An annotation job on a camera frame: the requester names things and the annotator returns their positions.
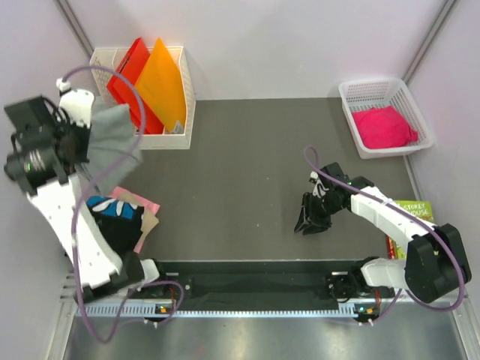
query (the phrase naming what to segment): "gray cloth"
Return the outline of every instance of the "gray cloth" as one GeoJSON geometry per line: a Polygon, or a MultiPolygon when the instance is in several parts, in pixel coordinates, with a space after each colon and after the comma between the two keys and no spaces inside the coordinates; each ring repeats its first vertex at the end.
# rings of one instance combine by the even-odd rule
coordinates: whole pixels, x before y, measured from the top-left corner
{"type": "MultiPolygon", "coordinates": [[[[91,133],[87,157],[89,163],[82,163],[77,170],[88,180],[108,167],[124,154],[134,143],[134,126],[128,105],[107,108],[101,98],[95,99],[91,109],[91,133]]],[[[114,169],[97,184],[96,190],[108,196],[122,179],[142,162],[142,152],[137,148],[127,160],[114,169]]]]}

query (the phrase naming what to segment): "white basket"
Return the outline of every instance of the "white basket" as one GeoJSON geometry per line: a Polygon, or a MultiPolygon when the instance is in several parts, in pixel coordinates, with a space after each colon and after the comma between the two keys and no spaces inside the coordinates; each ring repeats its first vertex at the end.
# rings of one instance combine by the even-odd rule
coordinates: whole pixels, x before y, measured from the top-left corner
{"type": "Polygon", "coordinates": [[[388,156],[408,155],[434,144],[431,132],[420,113],[407,85],[401,79],[374,79],[342,82],[338,86],[342,98],[343,112],[352,131],[353,141],[360,158],[386,158],[388,156]],[[418,132],[418,141],[400,148],[372,149],[365,147],[357,130],[352,113],[393,106],[418,132]]]}
{"type": "MultiPolygon", "coordinates": [[[[183,46],[168,46],[168,51],[173,61],[180,69],[181,81],[183,83],[183,91],[185,94],[185,103],[187,105],[187,118],[185,120],[185,131],[181,134],[167,133],[165,130],[159,135],[144,135],[140,142],[140,148],[148,149],[189,149],[192,138],[192,130],[194,128],[195,114],[195,93],[188,70],[187,57],[183,46]]],[[[90,59],[90,65],[102,65],[111,69],[116,69],[120,61],[124,58],[128,48],[98,48],[95,49],[90,59]]],[[[95,83],[103,101],[109,106],[116,105],[112,95],[107,90],[107,84],[111,79],[111,75],[106,71],[92,71],[95,83]]]]}

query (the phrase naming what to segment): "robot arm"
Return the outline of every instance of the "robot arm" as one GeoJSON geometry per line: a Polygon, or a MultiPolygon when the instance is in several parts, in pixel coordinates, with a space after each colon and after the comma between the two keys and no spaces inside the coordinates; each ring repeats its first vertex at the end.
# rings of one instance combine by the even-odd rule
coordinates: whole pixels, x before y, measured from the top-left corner
{"type": "MultiPolygon", "coordinates": [[[[312,193],[304,194],[296,232],[307,235],[326,231],[332,225],[331,215],[349,209],[394,239],[407,254],[406,259],[367,258],[358,262],[349,272],[348,279],[356,293],[351,296],[371,293],[374,287],[384,286],[410,290],[423,302],[430,303],[458,288],[457,273],[443,249],[424,227],[392,209],[391,206],[401,209],[392,199],[363,177],[350,180],[338,163],[325,166],[322,171],[383,202],[373,201],[361,193],[350,193],[312,172],[310,182],[315,188],[312,193]]],[[[417,221],[445,241],[460,265],[465,283],[470,281],[472,273],[458,230],[450,224],[437,226],[419,218],[417,221]]]]}
{"type": "MultiPolygon", "coordinates": [[[[75,164],[88,161],[95,97],[62,81],[57,87],[61,92],[59,107],[44,97],[5,107],[16,133],[12,136],[14,151],[7,156],[4,171],[46,218],[73,262],[71,221],[82,190],[75,164]]],[[[85,302],[126,287],[142,287],[161,276],[154,260],[140,260],[133,252],[121,258],[113,251],[85,203],[79,210],[77,239],[85,302]]]]}

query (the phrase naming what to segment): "green book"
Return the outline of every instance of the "green book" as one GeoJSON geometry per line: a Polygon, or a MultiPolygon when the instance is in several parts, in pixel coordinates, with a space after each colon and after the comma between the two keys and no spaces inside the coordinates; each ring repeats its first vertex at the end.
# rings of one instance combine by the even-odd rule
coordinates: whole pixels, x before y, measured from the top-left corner
{"type": "MultiPolygon", "coordinates": [[[[395,200],[403,209],[410,214],[415,215],[425,221],[434,222],[434,213],[432,212],[432,205],[429,201],[410,201],[410,200],[395,200]]],[[[402,249],[395,244],[395,240],[387,236],[387,250],[390,259],[406,259],[407,249],[402,249]]]]}

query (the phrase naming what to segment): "pink paper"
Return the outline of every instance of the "pink paper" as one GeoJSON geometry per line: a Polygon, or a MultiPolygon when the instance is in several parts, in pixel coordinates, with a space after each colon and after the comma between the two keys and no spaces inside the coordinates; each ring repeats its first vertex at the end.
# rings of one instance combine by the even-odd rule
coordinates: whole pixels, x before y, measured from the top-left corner
{"type": "Polygon", "coordinates": [[[145,242],[145,237],[140,238],[140,240],[136,243],[135,248],[133,249],[134,253],[140,254],[140,251],[142,251],[143,248],[143,243],[145,242]]]}
{"type": "Polygon", "coordinates": [[[117,186],[115,189],[113,189],[112,193],[110,194],[110,197],[114,197],[114,198],[117,199],[119,197],[119,195],[123,194],[123,193],[132,194],[133,197],[135,197],[135,199],[137,199],[142,206],[144,206],[146,209],[153,212],[154,215],[156,215],[158,213],[158,210],[160,209],[160,205],[158,205],[158,204],[156,204],[156,203],[154,203],[150,200],[147,200],[146,198],[141,197],[140,195],[136,195],[135,193],[131,193],[130,191],[128,191],[127,189],[124,189],[123,187],[117,186]]]}

